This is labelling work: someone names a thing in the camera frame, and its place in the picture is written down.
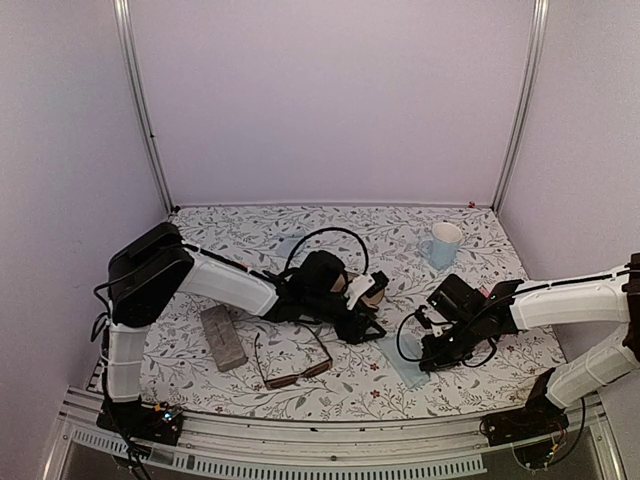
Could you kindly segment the black glasses case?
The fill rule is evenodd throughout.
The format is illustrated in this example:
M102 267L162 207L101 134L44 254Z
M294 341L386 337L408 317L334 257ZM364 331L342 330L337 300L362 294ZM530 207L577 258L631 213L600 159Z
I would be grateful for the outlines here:
M331 288L331 292L332 293L344 293L346 291L346 289L347 289L347 283L350 280L353 280L356 277L358 277L357 273L347 271L345 273L345 276L341 275L336 280L336 282L334 283L333 287ZM373 293L365 293L361 297L361 300L368 307L373 308L373 309L377 309L378 305L381 303L381 301L383 300L383 298L385 296L385 291L386 291L385 287L380 287L380 288L375 287Z

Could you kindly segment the blue cleaning cloth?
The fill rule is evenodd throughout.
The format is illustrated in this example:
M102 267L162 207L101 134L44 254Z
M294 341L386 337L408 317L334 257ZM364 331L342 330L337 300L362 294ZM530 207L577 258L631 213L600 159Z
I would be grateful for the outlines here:
M377 343L387 362L409 391L415 391L429 382L430 375L423 372L417 363L407 362L400 357L395 338L385 336ZM401 335L400 346L407 356L419 355L421 351L416 338L408 333Z

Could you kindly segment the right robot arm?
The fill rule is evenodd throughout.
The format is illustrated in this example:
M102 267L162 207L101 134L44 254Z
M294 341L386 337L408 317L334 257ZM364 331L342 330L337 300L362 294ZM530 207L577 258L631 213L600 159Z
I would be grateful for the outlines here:
M553 281L497 283L488 293L448 275L427 304L446 331L423 337L419 368L432 372L458 366L475 347L504 335L556 324L611 322L616 329L578 358L541 374L517 415L517 427L537 436L556 413L639 367L639 257L609 271Z

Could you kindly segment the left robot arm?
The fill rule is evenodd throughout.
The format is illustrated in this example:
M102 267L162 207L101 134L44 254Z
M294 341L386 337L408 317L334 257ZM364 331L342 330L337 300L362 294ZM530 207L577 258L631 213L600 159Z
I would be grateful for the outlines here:
M148 426L139 405L144 344L175 294L206 297L274 323L310 319L333 326L337 337L357 345L385 336L375 304L388 278L381 272L349 273L336 255L316 250L300 265L286 259L279 273L257 271L188 243L178 227L163 222L115 254L108 279L94 296L104 309L91 336L104 338L103 388L111 419L128 434Z

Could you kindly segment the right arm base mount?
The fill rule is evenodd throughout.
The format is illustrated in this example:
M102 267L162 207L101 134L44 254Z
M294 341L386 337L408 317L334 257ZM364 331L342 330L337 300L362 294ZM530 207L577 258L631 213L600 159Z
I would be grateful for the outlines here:
M564 409L549 403L544 395L528 400L523 407L485 415L479 432L490 446L545 440L516 446L512 453L517 463L530 471L543 470L560 460L569 419Z

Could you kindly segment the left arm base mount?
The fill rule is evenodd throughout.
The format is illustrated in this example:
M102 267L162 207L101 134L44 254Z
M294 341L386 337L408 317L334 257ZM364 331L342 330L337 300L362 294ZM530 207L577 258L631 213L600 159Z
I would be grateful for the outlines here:
M140 399L126 403L104 400L96 425L123 439L176 446L182 433L183 413L180 405L167 402L150 406Z

